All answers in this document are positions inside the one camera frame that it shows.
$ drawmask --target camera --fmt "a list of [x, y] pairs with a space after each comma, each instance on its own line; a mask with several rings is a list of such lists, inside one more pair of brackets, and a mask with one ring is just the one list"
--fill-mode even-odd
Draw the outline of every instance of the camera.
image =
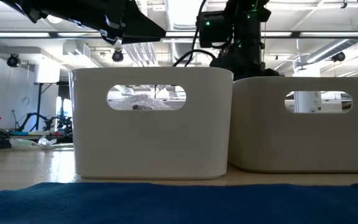
[[331, 58], [331, 60], [333, 60], [334, 62], [343, 62], [345, 59], [346, 55], [344, 52], [339, 52]]
[[11, 56], [6, 61], [7, 66], [11, 68], [17, 68], [20, 66], [21, 61], [18, 54], [11, 54]]
[[114, 49], [114, 53], [112, 55], [112, 60], [114, 62], [122, 62], [124, 60], [124, 55], [122, 54], [122, 49]]

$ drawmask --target table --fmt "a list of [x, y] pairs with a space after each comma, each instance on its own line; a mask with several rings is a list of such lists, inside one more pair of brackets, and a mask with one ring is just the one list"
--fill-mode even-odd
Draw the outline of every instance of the table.
[[233, 166], [213, 180], [96, 180], [75, 174], [73, 151], [0, 149], [0, 190], [15, 190], [41, 182], [148, 182], [167, 185], [350, 185], [358, 174], [256, 174]]

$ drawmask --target blue towel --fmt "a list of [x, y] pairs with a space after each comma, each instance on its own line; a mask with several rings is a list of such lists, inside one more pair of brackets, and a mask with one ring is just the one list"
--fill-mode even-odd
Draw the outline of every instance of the blue towel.
[[358, 224], [358, 184], [43, 183], [1, 191], [0, 223]]

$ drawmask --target storage bin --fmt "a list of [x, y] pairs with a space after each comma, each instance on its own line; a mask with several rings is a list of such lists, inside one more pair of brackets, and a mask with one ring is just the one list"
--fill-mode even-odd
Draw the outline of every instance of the storage bin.
[[[345, 91], [346, 113], [293, 113], [291, 91]], [[255, 77], [234, 83], [229, 162], [256, 172], [358, 172], [358, 78]]]
[[[112, 109], [114, 85], [179, 85], [179, 110]], [[211, 179], [226, 173], [232, 73], [220, 68], [85, 68], [70, 73], [76, 173]]]

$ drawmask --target black overhead equipment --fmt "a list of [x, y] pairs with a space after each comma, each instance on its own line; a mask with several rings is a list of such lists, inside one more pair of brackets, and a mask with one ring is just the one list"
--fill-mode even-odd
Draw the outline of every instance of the black overhead equipment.
[[[261, 60], [260, 23], [267, 22], [271, 12], [264, 8], [269, 0], [228, 0], [224, 11], [201, 12], [197, 18], [200, 27], [200, 46], [222, 49], [211, 67], [234, 73], [234, 79], [264, 76]], [[225, 42], [216, 46], [213, 43]]]
[[157, 42], [163, 30], [139, 11], [133, 0], [1, 0], [27, 16], [33, 23], [47, 16], [74, 22], [79, 27], [100, 31], [102, 38], [115, 44]]

